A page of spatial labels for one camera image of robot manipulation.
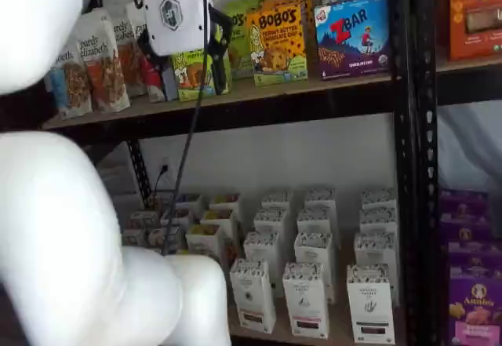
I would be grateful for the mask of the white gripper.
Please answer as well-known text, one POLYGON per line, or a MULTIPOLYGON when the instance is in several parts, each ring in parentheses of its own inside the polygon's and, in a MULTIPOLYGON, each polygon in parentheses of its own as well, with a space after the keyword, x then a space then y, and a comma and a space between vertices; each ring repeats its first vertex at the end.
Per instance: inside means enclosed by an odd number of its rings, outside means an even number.
POLYGON ((162 58, 202 49, 208 42, 207 53, 212 59, 211 72, 217 95, 227 85, 224 55, 232 35, 232 19, 213 7, 212 0, 143 0, 147 30, 138 37, 137 45, 147 62, 162 71, 162 58), (220 32, 217 38, 210 33, 210 22, 220 32))

